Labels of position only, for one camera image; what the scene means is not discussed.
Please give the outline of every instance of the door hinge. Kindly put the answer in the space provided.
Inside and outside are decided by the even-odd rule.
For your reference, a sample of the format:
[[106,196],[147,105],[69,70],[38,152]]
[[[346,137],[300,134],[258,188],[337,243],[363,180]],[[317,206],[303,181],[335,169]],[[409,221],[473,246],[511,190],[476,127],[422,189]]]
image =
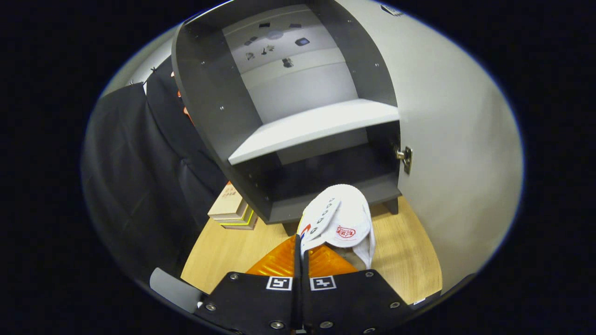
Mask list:
[[406,147],[406,149],[402,152],[400,148],[394,144],[393,151],[395,152],[396,159],[403,160],[403,171],[409,174],[410,170],[412,169],[412,149],[410,147]]

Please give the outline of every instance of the stack of books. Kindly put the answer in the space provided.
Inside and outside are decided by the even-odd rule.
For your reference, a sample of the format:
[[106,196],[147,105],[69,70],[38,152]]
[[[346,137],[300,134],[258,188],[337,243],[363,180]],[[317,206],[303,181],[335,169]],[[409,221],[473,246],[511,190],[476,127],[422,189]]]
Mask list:
[[228,181],[207,213],[226,229],[254,229],[257,214]]

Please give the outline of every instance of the white towel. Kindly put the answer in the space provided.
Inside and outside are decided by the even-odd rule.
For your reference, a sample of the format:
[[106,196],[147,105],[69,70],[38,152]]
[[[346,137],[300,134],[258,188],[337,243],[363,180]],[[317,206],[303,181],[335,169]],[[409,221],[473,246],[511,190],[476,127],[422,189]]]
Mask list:
[[301,255],[327,242],[351,249],[371,268],[375,251],[373,220],[368,202],[354,186],[333,185],[314,198],[302,212],[298,226]]

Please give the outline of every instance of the black fabric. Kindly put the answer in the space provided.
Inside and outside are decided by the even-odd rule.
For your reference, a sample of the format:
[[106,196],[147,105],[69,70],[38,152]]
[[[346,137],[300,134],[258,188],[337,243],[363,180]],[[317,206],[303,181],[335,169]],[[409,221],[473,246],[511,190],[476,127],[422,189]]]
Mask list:
[[193,123],[182,112],[184,104],[182,99],[178,98],[176,80],[171,74],[172,61],[171,57],[168,57],[147,79],[147,101],[151,106],[151,112],[166,141],[180,157],[185,158],[190,171],[201,177],[199,180],[204,187],[217,197],[227,179],[211,159]]
[[123,271],[147,284],[156,267],[180,276],[216,187],[226,183],[198,135],[179,137],[189,133],[180,129],[194,128],[176,102],[177,89],[153,85],[156,73],[147,82],[155,99],[148,101],[142,84],[135,84],[99,100],[81,158],[97,233]]

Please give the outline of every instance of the cabinet door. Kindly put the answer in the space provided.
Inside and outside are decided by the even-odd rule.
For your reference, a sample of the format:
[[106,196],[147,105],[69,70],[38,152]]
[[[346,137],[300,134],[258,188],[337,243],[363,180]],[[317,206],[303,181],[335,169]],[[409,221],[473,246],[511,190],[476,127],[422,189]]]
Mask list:
[[523,153],[513,112],[489,74],[437,31],[377,2],[337,2],[387,64],[401,149],[413,150],[398,187],[434,245],[446,292],[489,260],[516,213]]

